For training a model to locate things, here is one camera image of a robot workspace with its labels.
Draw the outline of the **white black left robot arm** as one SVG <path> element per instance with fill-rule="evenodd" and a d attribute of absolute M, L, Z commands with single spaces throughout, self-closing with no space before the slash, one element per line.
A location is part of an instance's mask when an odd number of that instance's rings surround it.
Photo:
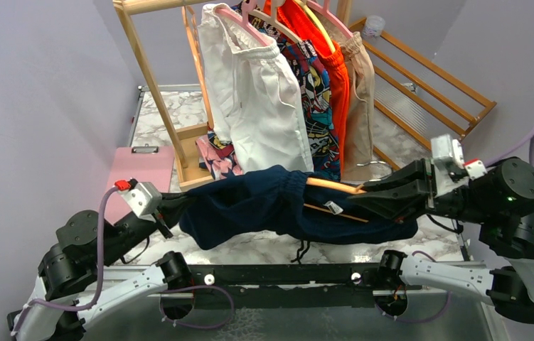
<path fill-rule="evenodd" d="M 182 253 L 169 251 L 133 278 L 104 289 L 106 267 L 123 258 L 155 231 L 170 237 L 193 199 L 162 194 L 147 220 L 134 212 L 116 224 L 100 211 L 74 214 L 57 230 L 57 244 L 43 256 L 34 290 L 21 310 L 8 315 L 12 340 L 81 340 L 94 324 L 136 299 L 191 286 L 191 270 Z"/>

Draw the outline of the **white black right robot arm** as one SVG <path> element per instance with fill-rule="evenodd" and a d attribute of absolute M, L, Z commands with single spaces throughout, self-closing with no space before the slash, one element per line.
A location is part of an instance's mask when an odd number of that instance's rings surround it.
<path fill-rule="evenodd" d="M 505 318 L 534 324 L 534 167 L 507 158 L 492 167 L 421 159 L 389 177 L 366 183 L 350 201 L 395 222 L 423 215 L 477 224 L 479 240 L 507 260 L 501 269 L 465 269 L 399 251 L 386 251 L 377 283 L 430 286 L 492 305 Z"/>

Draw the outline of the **orange wooden hanger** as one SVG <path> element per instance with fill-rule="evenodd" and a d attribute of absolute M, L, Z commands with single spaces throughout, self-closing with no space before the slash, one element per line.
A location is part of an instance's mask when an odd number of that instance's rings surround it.
<path fill-rule="evenodd" d="M 398 169 L 398 166 L 395 165 L 393 162 L 388 163 L 388 162 L 385 162 L 385 161 L 369 161 L 367 163 L 357 163 L 356 164 L 356 166 L 358 168 L 370 167 L 370 166 L 373 166 L 373 165 L 384 165 L 386 168 L 389 168 L 390 169 L 389 175 L 391 175 L 394 170 Z M 306 184 L 310 185 L 310 186 L 314 186 L 314 187 L 328 188 L 328 189 L 332 189 L 332 190 L 337 190 L 339 192 L 348 193 L 350 195 L 357 195 L 357 194 L 361 194 L 361 193 L 365 192 L 363 190 L 363 184 L 362 183 L 359 184 L 359 185 L 347 185 L 347 184 L 338 183 L 338 182 L 335 182 L 335 181 L 332 181 L 332 180 L 309 177 L 309 178 L 307 178 Z M 306 203 L 304 203 L 304 206 L 307 207 L 307 208 L 313 209 L 313 210 L 318 210 L 320 212 L 325 212 L 325 213 L 329 213 L 329 214 L 332 214 L 332 215 L 337 215 L 339 217 L 344 217 L 346 219 L 355 220 L 355 221 L 358 221 L 358 222 L 361 222 L 361 223 L 367 223 L 368 222 L 367 220 L 359 218 L 359 217 L 354 217 L 354 216 L 351 216 L 351 215 L 343 214 L 341 212 L 332 212 L 328 208 L 326 209 L 326 208 L 322 208 L 322 207 L 318 207 L 318 206 L 310 205 L 310 204 L 306 204 Z"/>

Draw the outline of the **navy blue shorts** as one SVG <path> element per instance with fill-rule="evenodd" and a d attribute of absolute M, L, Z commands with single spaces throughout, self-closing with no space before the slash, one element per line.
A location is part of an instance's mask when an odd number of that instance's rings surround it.
<path fill-rule="evenodd" d="M 334 245 L 382 244 L 416 235 L 416 220 L 385 219 L 353 204 L 348 193 L 308 185 L 315 177 L 272 166 L 190 189 L 186 197 L 192 203 L 179 227 L 203 250 L 261 231 Z"/>

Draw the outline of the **wooden clothes rack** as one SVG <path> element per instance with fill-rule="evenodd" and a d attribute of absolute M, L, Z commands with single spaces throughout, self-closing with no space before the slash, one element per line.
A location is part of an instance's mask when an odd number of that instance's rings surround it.
<path fill-rule="evenodd" d="M 149 59 L 146 55 L 144 46 L 141 43 L 141 39 L 137 32 L 137 28 L 134 24 L 134 17 L 142 14 L 153 13 L 158 11 L 165 11 L 168 9 L 178 9 L 181 12 L 183 6 L 191 6 L 195 12 L 197 29 L 201 22 L 201 11 L 206 4 L 220 4 L 212 3 L 209 1 L 201 2 L 201 9 L 195 10 L 194 1 L 115 1 L 113 7 L 117 13 L 124 32 L 129 40 L 129 44 L 137 59 L 141 73 L 144 76 L 148 91 L 154 100 L 154 105 L 161 116 L 164 127 L 169 135 L 171 144 L 174 149 L 174 158 L 178 169 L 178 181 L 182 190 L 190 190 L 193 188 L 212 183 L 215 180 L 211 174 L 199 166 L 199 152 L 196 148 L 196 139 L 200 136 L 209 134 L 211 130 L 207 126 L 207 117 L 205 113 L 203 96 L 201 94 L 200 86 L 197 82 L 199 94 L 203 104 L 203 116 L 202 123 L 196 124 L 189 128 L 177 129 L 172 121 L 171 113 L 167 107 L 167 104 L 163 98 L 161 87 L 156 81 L 154 72 L 150 66 Z M 344 170 L 344 151 L 343 151 L 343 170 Z M 316 172 L 313 173 L 315 178 L 332 180 L 326 178 Z M 340 183 L 342 179 L 332 180 Z"/>

